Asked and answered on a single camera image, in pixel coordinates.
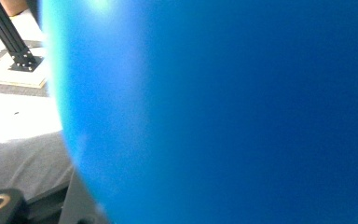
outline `blue balloon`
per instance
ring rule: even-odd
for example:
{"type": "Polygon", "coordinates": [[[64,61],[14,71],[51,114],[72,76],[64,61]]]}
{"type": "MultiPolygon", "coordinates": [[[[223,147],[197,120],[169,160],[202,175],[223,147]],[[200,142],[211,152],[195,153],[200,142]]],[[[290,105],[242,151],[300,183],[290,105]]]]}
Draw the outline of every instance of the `blue balloon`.
{"type": "Polygon", "coordinates": [[[43,24],[112,222],[358,223],[358,1],[44,1],[43,24]]]}

